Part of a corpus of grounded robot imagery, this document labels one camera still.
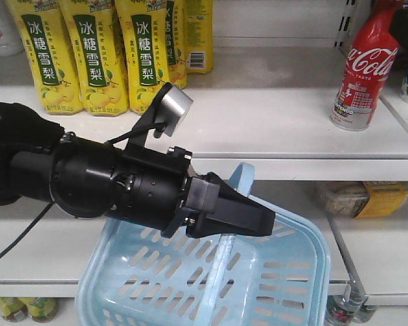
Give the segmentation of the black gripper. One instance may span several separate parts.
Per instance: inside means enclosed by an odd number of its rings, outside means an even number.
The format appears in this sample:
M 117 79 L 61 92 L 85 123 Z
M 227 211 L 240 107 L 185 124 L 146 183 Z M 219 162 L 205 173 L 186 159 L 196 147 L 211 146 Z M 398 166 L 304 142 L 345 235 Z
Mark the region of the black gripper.
M 21 151 L 12 158 L 12 189 L 52 201 L 80 218 L 102 215 L 174 231 L 218 194 L 205 175 L 192 176 L 182 148 L 164 154 L 133 145 L 123 151 L 80 137 L 61 140 L 50 153 Z

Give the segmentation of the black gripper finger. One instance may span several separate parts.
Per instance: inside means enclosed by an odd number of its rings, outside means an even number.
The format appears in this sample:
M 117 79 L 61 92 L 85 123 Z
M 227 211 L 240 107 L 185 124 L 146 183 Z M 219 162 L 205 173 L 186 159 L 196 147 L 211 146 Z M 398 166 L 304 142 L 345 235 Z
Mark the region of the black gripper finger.
M 236 192 L 215 173 L 207 173 L 203 179 L 212 187 L 218 188 L 218 194 L 204 203 L 210 205 L 192 213 L 194 224 L 186 227 L 189 237 L 206 237 L 215 234 L 238 234 L 263 237 L 273 231 L 275 213 Z

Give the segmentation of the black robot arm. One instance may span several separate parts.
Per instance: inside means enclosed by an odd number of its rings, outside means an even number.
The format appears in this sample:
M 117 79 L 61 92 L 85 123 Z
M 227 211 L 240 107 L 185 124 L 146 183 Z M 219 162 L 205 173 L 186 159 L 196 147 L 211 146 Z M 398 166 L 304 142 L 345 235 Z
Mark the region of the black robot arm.
M 0 206 L 21 197 L 54 202 L 66 213 L 105 215 L 159 230 L 170 238 L 214 234 L 268 236 L 275 213 L 244 196 L 218 175 L 192 172 L 190 152 L 146 148 L 148 132 L 168 130 L 145 113 L 130 132 L 98 143 L 66 132 L 19 103 L 0 103 Z

